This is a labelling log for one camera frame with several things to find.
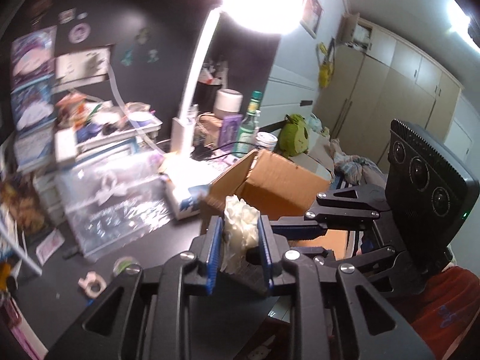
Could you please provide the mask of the brown cardboard box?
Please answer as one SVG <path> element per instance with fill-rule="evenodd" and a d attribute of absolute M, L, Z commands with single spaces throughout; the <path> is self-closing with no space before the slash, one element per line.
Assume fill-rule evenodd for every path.
<path fill-rule="evenodd" d="M 225 170 L 200 202 L 201 233 L 224 212 L 225 198 L 237 196 L 271 220 L 303 216 L 330 181 L 268 150 L 253 150 Z"/>

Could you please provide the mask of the white tape dispenser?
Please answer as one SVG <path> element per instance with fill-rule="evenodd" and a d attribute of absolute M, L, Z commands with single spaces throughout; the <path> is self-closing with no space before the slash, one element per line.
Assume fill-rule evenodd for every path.
<path fill-rule="evenodd" d="M 78 285 L 91 299 L 96 299 L 107 287 L 106 281 L 95 271 L 89 271 L 85 277 L 80 278 Z"/>

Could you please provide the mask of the white round humidifier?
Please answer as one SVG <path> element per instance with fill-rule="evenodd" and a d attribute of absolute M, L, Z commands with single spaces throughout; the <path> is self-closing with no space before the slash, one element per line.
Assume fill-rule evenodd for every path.
<path fill-rule="evenodd" d="M 213 106 L 214 116 L 224 119 L 225 116 L 239 113 L 242 106 L 243 96 L 239 91 L 230 88 L 221 88 L 216 92 Z"/>

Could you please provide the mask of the green frog plush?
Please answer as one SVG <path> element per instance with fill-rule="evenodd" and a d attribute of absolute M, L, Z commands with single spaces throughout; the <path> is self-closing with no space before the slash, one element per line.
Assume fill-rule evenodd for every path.
<path fill-rule="evenodd" d="M 300 114 L 286 115 L 286 123 L 278 137 L 279 153 L 286 158 L 308 152 L 308 126 Z"/>

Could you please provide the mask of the white drawer organizer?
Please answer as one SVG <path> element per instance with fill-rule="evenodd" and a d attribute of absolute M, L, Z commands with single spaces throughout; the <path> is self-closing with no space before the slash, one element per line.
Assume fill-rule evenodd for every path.
<path fill-rule="evenodd" d="M 148 105 L 135 103 L 132 109 L 127 107 L 121 110 L 120 107 L 105 102 L 97 106 L 87 106 L 87 110 L 93 112 L 92 119 L 86 126 L 75 132 L 76 156 L 57 163 L 54 155 L 51 163 L 33 171 L 32 183 L 41 207 L 55 226 L 65 221 L 64 209 L 55 186 L 55 172 L 59 167 L 78 164 L 93 155 L 113 148 L 119 142 L 134 138 L 137 132 L 132 126 L 133 122 L 150 138 L 157 137 L 163 124 L 150 112 Z"/>

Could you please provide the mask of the yellow tote bag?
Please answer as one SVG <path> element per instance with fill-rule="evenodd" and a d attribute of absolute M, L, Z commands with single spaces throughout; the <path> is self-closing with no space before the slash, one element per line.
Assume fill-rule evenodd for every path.
<path fill-rule="evenodd" d="M 329 86 L 335 72 L 335 39 L 331 38 L 328 46 L 319 43 L 316 51 L 319 62 L 318 84 L 324 89 Z"/>

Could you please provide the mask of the white tissue pack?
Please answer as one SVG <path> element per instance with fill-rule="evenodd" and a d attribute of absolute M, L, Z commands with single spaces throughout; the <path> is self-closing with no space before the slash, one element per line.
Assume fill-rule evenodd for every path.
<path fill-rule="evenodd" d="M 166 195 L 176 220 L 198 215 L 200 202 L 208 195 L 209 185 L 185 187 L 166 181 Z"/>

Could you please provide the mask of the white desk lamp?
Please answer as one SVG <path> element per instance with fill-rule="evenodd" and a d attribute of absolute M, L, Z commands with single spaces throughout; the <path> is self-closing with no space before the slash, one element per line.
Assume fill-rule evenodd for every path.
<path fill-rule="evenodd" d="M 205 60 L 224 57 L 225 86 L 249 95 L 263 90 L 282 36 L 299 27 L 304 0 L 219 0 L 203 22 L 183 88 L 178 114 L 172 119 L 171 152 L 188 156 L 194 138 L 189 109 Z"/>

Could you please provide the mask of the small pink sachet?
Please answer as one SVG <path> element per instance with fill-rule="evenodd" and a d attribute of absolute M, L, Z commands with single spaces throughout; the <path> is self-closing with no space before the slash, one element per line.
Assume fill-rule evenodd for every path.
<path fill-rule="evenodd" d="M 36 256 L 41 266 L 64 244 L 65 238 L 55 228 L 36 248 Z"/>

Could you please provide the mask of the beige wardrobe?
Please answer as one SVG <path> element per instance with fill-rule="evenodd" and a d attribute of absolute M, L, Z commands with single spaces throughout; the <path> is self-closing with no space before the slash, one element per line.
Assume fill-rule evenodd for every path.
<path fill-rule="evenodd" d="M 347 154 L 369 158 L 386 172 L 392 119 L 446 140 L 463 87 L 424 50 L 346 14 L 334 58 L 331 82 L 314 113 Z"/>

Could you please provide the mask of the clear plastic gift bag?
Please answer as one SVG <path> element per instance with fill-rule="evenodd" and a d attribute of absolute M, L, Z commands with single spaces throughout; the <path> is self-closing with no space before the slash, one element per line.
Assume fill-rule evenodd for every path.
<path fill-rule="evenodd" d="M 95 262 L 173 217 L 157 150 L 91 159 L 55 176 L 55 186 L 80 254 Z"/>

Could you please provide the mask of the framed wall picture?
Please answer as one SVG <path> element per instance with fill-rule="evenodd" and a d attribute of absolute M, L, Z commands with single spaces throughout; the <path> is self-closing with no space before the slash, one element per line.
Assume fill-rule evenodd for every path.
<path fill-rule="evenodd" d="M 319 0 L 304 0 L 304 14 L 301 20 L 303 28 L 312 37 L 317 37 L 323 8 Z"/>

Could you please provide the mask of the blue Cinnamoroll box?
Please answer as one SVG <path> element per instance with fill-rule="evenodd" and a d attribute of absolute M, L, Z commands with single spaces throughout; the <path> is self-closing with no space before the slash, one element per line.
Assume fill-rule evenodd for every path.
<path fill-rule="evenodd" d="M 54 121 L 55 104 L 50 81 L 49 76 L 37 79 L 11 92 L 11 110 L 18 133 L 24 134 Z"/>

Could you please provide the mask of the anime picture card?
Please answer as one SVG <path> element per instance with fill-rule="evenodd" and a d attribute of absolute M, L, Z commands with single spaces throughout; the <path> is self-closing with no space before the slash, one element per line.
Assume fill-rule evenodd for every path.
<path fill-rule="evenodd" d="M 27 236 L 37 234 L 47 226 L 45 211 L 30 176 L 15 176 L 2 181 L 1 202 Z"/>

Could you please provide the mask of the white fabric flower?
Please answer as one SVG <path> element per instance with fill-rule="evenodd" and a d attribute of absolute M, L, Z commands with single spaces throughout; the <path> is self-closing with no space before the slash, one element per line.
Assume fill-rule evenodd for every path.
<path fill-rule="evenodd" d="M 222 272 L 235 274 L 247 251 L 259 245 L 259 219 L 260 212 L 242 198 L 237 195 L 225 198 Z"/>

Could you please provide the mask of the round clear lidded cup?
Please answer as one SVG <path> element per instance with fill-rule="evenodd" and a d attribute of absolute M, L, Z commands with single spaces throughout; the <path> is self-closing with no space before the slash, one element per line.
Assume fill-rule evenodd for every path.
<path fill-rule="evenodd" d="M 138 261 L 136 258 L 133 258 L 131 256 L 124 256 L 124 257 L 118 258 L 113 265 L 112 274 L 114 277 L 117 277 L 127 267 L 135 264 L 138 264 Z"/>

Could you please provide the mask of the purple My Melody box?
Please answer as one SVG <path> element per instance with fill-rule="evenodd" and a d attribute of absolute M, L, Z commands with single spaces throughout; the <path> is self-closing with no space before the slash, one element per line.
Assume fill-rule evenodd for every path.
<path fill-rule="evenodd" d="M 10 48 L 10 87 L 12 90 L 49 77 L 55 70 L 57 27 L 37 30 L 12 42 Z"/>

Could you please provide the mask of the white labelled box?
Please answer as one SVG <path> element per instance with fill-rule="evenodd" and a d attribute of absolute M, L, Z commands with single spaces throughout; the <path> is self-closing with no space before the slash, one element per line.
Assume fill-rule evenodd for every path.
<path fill-rule="evenodd" d="M 18 172 L 31 172 L 50 164 L 54 159 L 54 133 L 51 127 L 18 136 L 14 153 Z"/>

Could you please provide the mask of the green glass bottle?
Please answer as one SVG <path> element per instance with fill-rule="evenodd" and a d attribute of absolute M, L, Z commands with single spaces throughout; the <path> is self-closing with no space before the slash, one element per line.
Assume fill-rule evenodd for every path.
<path fill-rule="evenodd" d="M 260 91 L 254 91 L 251 95 L 244 119 L 238 129 L 238 135 L 233 145 L 233 154 L 241 158 L 249 152 L 252 147 L 253 135 L 256 131 L 257 111 L 260 109 L 263 94 Z"/>

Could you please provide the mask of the purple small box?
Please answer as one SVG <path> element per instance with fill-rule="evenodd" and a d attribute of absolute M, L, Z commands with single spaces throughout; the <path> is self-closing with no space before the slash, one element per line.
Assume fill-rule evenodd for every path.
<path fill-rule="evenodd" d="M 242 115 L 224 116 L 220 126 L 217 147 L 222 150 L 230 150 L 239 134 L 239 127 L 242 122 Z"/>

